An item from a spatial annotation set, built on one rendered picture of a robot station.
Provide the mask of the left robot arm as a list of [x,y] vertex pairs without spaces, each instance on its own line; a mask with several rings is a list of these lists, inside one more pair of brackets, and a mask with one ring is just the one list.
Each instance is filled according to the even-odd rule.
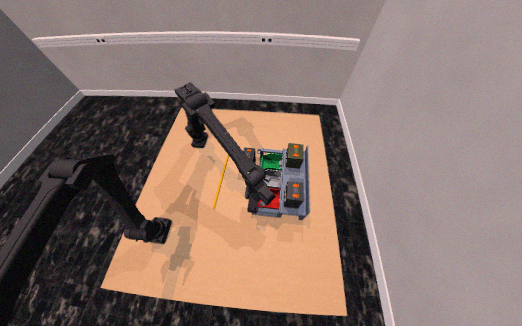
[[[245,185],[248,187],[247,195],[249,198],[247,211],[250,213],[257,213],[259,198],[265,205],[270,204],[276,195],[263,181],[263,179],[266,178],[266,171],[262,167],[260,168],[259,165],[256,165],[254,161],[242,151],[239,145],[215,116],[212,111],[215,107],[215,103],[210,96],[206,92],[203,94],[191,82],[183,87],[175,89],[174,91],[180,100],[185,102],[182,102],[183,104],[181,105],[185,113],[187,113],[188,120],[189,117],[191,118],[190,122],[188,121],[187,126],[185,126],[185,128],[188,129],[187,133],[193,139],[191,146],[204,147],[208,137],[208,133],[204,132],[206,126],[234,161],[238,171],[245,180]],[[251,170],[251,167],[254,168],[252,168],[250,173],[247,173]]]

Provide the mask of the red bin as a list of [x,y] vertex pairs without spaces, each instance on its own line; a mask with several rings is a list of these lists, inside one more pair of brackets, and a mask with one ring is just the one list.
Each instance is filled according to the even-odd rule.
[[258,207],[262,207],[262,208],[270,208],[270,209],[278,209],[279,210],[279,201],[280,201],[280,189],[272,189],[272,188],[269,188],[275,195],[276,197],[274,198],[274,200],[269,204],[269,205],[265,205],[265,206],[261,206],[260,205],[260,202],[261,200],[259,201],[258,203]]

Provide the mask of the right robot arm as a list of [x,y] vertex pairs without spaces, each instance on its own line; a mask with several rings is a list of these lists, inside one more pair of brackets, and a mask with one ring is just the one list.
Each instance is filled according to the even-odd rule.
[[163,243],[170,219],[146,220],[119,178],[115,160],[113,154],[96,153],[63,157],[42,174],[39,192],[0,250],[0,326],[8,325],[20,292],[68,205],[92,180],[122,219],[125,238]]

